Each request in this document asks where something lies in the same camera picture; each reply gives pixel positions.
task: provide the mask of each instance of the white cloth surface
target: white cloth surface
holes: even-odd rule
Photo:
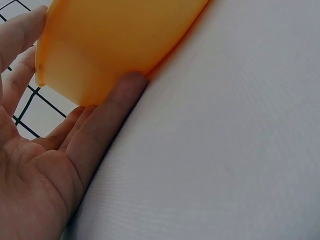
[[[320,239],[319,12],[319,0],[211,4],[63,238]]]

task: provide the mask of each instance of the palm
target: palm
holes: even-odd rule
[[[40,8],[0,27],[1,72],[39,37],[44,14]],[[34,74],[34,56],[31,48],[0,84],[0,239],[59,238],[147,84],[141,74],[128,74],[101,106],[78,107],[47,137],[30,141],[11,117]]]

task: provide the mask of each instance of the orange plastic object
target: orange plastic object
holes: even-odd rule
[[[208,0],[54,0],[36,50],[36,82],[99,105],[123,74],[150,72]]]

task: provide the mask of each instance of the finger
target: finger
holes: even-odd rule
[[[84,122],[87,120],[87,118],[92,114],[92,112],[96,109],[96,106],[89,106],[87,107],[81,114],[81,116],[78,118],[76,123],[74,124],[73,128],[59,147],[59,151],[65,152],[71,139],[74,137],[74,135],[79,131],[81,126],[84,124]]]
[[[0,25],[1,73],[18,54],[24,52],[40,37],[46,15],[46,6],[21,14]]]
[[[83,111],[83,107],[77,107],[47,137],[36,138],[33,142],[41,145],[46,151],[57,150],[66,139]]]
[[[122,77],[106,101],[97,107],[70,141],[66,154],[84,188],[146,85],[147,79],[140,73]]]
[[[3,79],[3,96],[1,105],[12,117],[26,88],[35,74],[35,52],[33,46],[17,62],[14,70]]]

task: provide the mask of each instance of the black grid lines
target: black grid lines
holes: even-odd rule
[[[14,4],[19,4],[19,6],[23,7],[26,11],[30,11],[30,8],[27,7],[24,3],[22,3],[20,0],[12,0],[9,3],[7,3],[6,5],[0,7],[0,11],[4,10],[6,7],[10,7]],[[7,21],[7,19],[5,18],[5,16],[3,14],[0,13],[0,18],[3,21]],[[14,67],[8,67],[8,70],[14,71]],[[36,138],[39,138],[40,135],[32,128],[30,128],[28,125],[26,125],[23,121],[23,117],[26,114],[27,110],[30,108],[32,101],[34,100],[34,98],[37,96],[41,101],[43,101],[46,106],[48,106],[49,108],[53,109],[56,113],[58,113],[60,116],[62,116],[63,118],[66,117],[66,114],[64,114],[61,110],[59,110],[54,104],[52,104],[48,99],[46,99],[41,93],[40,93],[40,88],[34,88],[30,85],[28,85],[27,87],[32,94],[30,95],[30,97],[28,98],[27,102],[25,103],[22,111],[18,114],[18,115],[14,115],[12,118],[15,122],[16,126],[21,126],[23,127],[25,130],[27,130],[31,135],[33,135]]]

